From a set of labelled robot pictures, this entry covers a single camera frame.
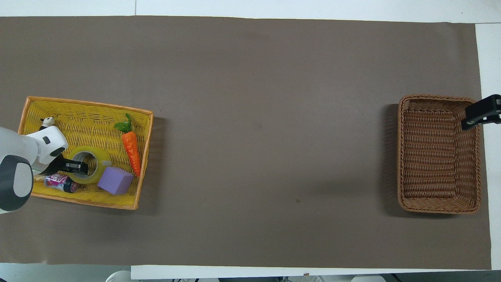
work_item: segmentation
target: purple can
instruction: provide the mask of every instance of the purple can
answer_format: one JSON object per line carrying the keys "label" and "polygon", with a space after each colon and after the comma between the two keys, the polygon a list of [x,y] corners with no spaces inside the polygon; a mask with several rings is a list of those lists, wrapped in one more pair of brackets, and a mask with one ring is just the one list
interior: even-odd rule
{"label": "purple can", "polygon": [[74,193],[78,189],[78,183],[71,180],[70,177],[59,173],[45,177],[44,185],[66,193]]}

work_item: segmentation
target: orange carrot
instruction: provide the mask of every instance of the orange carrot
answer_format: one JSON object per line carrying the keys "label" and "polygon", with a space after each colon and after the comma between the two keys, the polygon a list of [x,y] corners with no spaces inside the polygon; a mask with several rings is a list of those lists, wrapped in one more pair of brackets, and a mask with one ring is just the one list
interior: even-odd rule
{"label": "orange carrot", "polygon": [[129,156],[130,166],[136,175],[139,176],[141,174],[141,160],[139,159],[139,152],[137,150],[137,136],[136,133],[131,130],[130,115],[126,113],[125,116],[128,121],[116,123],[114,127],[124,133],[122,134],[122,142]]}

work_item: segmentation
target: yellow basket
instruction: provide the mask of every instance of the yellow basket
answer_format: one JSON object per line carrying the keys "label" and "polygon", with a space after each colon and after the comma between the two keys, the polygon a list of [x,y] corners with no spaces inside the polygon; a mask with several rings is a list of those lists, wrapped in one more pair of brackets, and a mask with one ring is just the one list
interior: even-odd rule
{"label": "yellow basket", "polygon": [[30,134],[39,130],[40,118],[54,117],[54,124],[68,140],[69,152],[79,146],[92,146],[107,151],[112,166],[122,168],[134,175],[129,157],[122,143],[122,132],[113,126],[125,121],[125,113],[132,117],[132,130],[137,135],[137,146],[141,156],[141,176],[134,177],[126,194],[113,195],[97,186],[84,184],[75,193],[66,193],[47,188],[42,182],[35,182],[32,195],[35,197],[60,200],[84,205],[135,210],[138,208],[139,195],[148,163],[148,150],[153,112],[132,107],[105,103],[86,102],[69,99],[27,97],[19,134]]}

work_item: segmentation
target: brown table surface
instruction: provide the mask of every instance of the brown table surface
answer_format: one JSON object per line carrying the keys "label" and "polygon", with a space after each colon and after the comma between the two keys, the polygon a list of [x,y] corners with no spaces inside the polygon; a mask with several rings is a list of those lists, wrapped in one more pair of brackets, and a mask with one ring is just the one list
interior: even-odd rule
{"label": "brown table surface", "polygon": [[17,129],[28,95],[155,114],[138,210],[32,197],[0,216],[2,262],[490,268],[485,184],[472,215],[409,213],[396,198],[396,104],[480,99],[474,25],[44,17],[0,29],[1,126]]}

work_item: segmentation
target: black cable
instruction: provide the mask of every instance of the black cable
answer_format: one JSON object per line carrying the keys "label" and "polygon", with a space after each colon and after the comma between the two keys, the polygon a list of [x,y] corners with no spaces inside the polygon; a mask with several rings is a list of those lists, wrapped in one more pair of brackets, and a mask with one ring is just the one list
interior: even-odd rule
{"label": "black cable", "polygon": [[397,282],[402,282],[402,280],[400,280],[395,273],[392,273],[391,276],[393,276],[393,278],[397,279]]}

